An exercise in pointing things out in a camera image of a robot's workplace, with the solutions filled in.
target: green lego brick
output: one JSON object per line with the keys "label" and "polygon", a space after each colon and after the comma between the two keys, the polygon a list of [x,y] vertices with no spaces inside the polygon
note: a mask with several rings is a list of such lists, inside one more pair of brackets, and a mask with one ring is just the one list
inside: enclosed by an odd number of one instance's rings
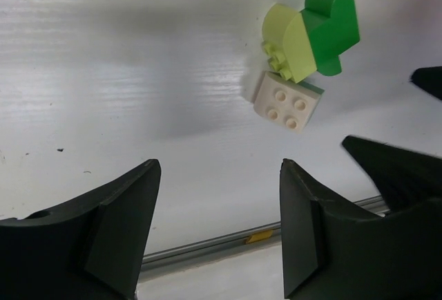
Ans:
{"label": "green lego brick", "polygon": [[354,0],[305,0],[301,13],[318,72],[339,74],[339,55],[360,40]]}
{"label": "green lego brick", "polygon": [[264,19],[262,38],[271,69],[284,80],[300,82],[316,72],[304,20],[298,11],[281,4],[274,5]]}
{"label": "green lego brick", "polygon": [[321,89],[313,84],[309,84],[308,82],[302,81],[299,83],[300,86],[309,89],[311,91],[314,91],[315,93],[322,95],[324,93],[324,89]]}

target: white lego plate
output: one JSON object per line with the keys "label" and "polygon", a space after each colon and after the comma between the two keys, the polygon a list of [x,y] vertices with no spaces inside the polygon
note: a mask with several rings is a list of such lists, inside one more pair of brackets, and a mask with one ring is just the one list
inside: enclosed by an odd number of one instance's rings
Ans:
{"label": "white lego plate", "polygon": [[300,133],[323,92],[306,82],[295,84],[266,72],[253,108],[261,117]]}

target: metal rod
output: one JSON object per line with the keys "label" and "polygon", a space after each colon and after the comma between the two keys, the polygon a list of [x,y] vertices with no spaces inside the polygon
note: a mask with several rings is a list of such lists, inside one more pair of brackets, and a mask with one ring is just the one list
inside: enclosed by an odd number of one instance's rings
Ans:
{"label": "metal rod", "polygon": [[[355,202],[360,207],[375,214],[388,212],[383,199],[380,196]],[[197,263],[212,261],[222,256],[238,253],[245,250],[253,250],[257,247],[270,245],[280,241],[281,223],[272,223],[247,229],[245,231],[219,236],[206,241],[200,241],[170,250],[164,250],[144,256],[142,263],[142,277],[153,278],[155,276],[170,273],[175,270],[188,268]],[[259,232],[272,230],[271,238],[260,243],[246,245],[246,240]]]}

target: lego pieces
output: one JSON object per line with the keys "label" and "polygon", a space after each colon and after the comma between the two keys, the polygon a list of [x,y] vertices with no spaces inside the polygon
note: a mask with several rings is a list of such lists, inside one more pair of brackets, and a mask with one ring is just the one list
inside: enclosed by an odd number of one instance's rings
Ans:
{"label": "lego pieces", "polygon": [[354,0],[305,0],[301,13],[318,72],[339,74],[339,55],[360,39]]}
{"label": "lego pieces", "polygon": [[262,37],[271,69],[284,80],[300,82],[316,72],[314,54],[298,11],[274,5],[264,19]]}
{"label": "lego pieces", "polygon": [[253,108],[261,117],[300,133],[323,92],[306,82],[285,82],[275,73],[266,72]]}

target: white table surface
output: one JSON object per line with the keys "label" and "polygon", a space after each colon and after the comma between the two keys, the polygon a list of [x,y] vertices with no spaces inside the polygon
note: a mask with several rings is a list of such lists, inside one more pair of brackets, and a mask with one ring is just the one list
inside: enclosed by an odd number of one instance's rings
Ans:
{"label": "white table surface", "polygon": [[361,42],[341,75],[310,78],[325,94],[301,135],[249,102],[275,2],[303,0],[0,0],[2,218],[158,158],[156,252],[278,221],[283,158],[375,196],[339,146],[348,134],[442,152],[442,103],[408,83],[442,65],[442,0],[356,0]]}

